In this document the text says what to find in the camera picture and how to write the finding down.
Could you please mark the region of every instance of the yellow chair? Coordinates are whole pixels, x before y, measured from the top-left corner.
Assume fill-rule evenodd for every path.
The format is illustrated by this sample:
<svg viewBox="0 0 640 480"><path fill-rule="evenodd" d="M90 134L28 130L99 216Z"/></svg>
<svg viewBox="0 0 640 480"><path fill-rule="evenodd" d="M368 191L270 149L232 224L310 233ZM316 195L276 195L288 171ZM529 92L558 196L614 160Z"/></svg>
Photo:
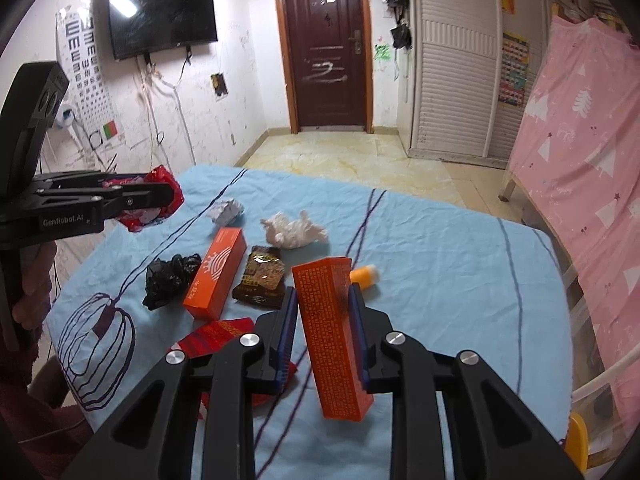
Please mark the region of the yellow chair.
<svg viewBox="0 0 640 480"><path fill-rule="evenodd" d="M575 412L571 412L569 415L569 430L566 434L564 451L584 474L587 471L587 459L589 458L589 437L584 420Z"/></svg>

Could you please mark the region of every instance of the brown snack wrapper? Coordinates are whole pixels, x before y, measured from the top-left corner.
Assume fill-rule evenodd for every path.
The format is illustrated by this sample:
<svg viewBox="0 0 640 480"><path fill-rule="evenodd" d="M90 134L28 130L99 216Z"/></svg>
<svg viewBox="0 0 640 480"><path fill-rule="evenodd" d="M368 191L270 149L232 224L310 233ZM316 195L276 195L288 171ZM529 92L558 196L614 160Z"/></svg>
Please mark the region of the brown snack wrapper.
<svg viewBox="0 0 640 480"><path fill-rule="evenodd" d="M266 308L280 308L286 292L285 266L280 249L255 245L247 260L242 281L231 293L234 300Z"/></svg>

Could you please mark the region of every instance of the metal bolt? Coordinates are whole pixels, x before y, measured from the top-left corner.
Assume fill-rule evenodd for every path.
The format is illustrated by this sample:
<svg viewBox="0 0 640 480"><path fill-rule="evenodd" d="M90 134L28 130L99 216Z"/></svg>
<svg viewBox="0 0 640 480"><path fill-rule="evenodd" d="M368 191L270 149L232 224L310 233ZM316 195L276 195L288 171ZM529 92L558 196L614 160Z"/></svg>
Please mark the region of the metal bolt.
<svg viewBox="0 0 640 480"><path fill-rule="evenodd" d="M390 345L401 345L406 341L406 337L402 332L389 332L386 337L386 342Z"/></svg>
<svg viewBox="0 0 640 480"><path fill-rule="evenodd" d="M182 350L171 350L165 357L166 361L171 365L179 365L184 361L184 352Z"/></svg>
<svg viewBox="0 0 640 480"><path fill-rule="evenodd" d="M472 352L471 350L465 350L464 352L462 352L462 354L460 354L460 360L465 365L472 366L472 365L477 365L480 358L478 357L478 354L476 354L475 352Z"/></svg>
<svg viewBox="0 0 640 480"><path fill-rule="evenodd" d="M256 346L260 342L260 336L257 334L244 334L240 338L242 346Z"/></svg>

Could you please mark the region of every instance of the orange wooden door frame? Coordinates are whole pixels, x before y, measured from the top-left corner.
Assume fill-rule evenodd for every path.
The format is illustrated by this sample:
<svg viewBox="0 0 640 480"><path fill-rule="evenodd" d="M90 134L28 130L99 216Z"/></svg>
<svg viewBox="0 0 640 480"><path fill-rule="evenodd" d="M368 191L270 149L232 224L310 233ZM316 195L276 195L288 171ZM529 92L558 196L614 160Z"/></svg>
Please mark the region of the orange wooden door frame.
<svg viewBox="0 0 640 480"><path fill-rule="evenodd" d="M362 6L362 21L364 22L364 63L365 63L365 100L366 100L366 124L365 130L373 132L373 53L371 50L371 8L369 0L360 0ZM291 47L289 32L287 30L287 11L284 0L276 0L276 13L278 15L278 30L280 32L280 47L282 48L282 64L284 66L284 81L287 89L287 104L289 105L289 122L291 132L300 131L298 121L298 102L296 101L296 88L293 78L293 63L291 59Z"/></svg>

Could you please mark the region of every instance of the orange box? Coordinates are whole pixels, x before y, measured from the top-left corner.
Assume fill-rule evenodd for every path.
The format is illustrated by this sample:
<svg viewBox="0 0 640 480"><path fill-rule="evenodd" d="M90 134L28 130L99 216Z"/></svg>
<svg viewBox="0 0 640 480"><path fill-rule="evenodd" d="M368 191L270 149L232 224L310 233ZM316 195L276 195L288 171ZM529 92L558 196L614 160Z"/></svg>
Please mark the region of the orange box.
<svg viewBox="0 0 640 480"><path fill-rule="evenodd" d="M184 307L195 319L220 319L245 251L242 229L223 227L217 232L184 298Z"/></svg>
<svg viewBox="0 0 640 480"><path fill-rule="evenodd" d="M373 403L356 368L348 315L350 258L291 268L306 346L325 418L360 421Z"/></svg>

